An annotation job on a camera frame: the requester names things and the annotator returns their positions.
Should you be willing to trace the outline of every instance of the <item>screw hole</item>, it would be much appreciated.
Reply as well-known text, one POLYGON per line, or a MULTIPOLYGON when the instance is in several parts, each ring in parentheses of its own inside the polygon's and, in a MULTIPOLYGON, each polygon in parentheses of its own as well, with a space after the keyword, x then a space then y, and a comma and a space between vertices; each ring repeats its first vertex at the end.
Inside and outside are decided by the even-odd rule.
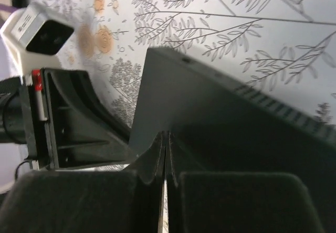
POLYGON ((182 61, 185 62, 185 63, 190 63, 191 59, 189 57, 183 57, 182 61))

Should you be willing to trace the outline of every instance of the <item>white camera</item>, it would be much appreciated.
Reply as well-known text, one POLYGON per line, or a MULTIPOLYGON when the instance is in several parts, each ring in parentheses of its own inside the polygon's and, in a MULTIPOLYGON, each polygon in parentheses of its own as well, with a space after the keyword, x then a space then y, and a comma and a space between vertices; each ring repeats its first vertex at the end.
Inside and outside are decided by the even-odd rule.
POLYGON ((73 32, 62 14, 33 2, 12 13, 0 34, 22 76, 42 67, 61 68, 55 54, 73 32))

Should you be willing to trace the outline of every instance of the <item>camera lens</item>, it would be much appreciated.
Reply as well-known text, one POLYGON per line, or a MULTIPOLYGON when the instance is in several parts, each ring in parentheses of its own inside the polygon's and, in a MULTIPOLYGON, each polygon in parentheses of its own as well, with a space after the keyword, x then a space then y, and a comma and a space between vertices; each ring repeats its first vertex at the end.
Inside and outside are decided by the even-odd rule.
POLYGON ((56 39, 54 40, 54 44, 59 45, 62 43, 62 38, 61 37, 56 37, 56 39))
POLYGON ((40 36, 41 41, 46 41, 48 39, 48 35, 46 33, 41 34, 40 36))

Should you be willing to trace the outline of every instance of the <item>floral wallpaper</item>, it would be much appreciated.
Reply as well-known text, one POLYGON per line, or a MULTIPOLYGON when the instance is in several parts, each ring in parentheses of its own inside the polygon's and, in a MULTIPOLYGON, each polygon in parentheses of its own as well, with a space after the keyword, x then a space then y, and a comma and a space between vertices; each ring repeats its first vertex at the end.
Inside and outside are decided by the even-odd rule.
POLYGON ((132 125, 146 49, 168 46, 316 120, 336 119, 336 0, 31 0, 76 33, 59 52, 132 125))

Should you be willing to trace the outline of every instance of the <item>purple cable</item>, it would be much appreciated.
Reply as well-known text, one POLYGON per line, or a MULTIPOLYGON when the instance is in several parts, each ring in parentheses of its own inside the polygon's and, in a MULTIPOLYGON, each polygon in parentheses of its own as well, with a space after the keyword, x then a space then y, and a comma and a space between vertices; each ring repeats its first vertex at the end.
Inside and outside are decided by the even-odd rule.
POLYGON ((17 10, 16 7, 6 6, 4 4, 0 4, 0 11, 5 11, 5 12, 13 13, 16 10, 17 10))

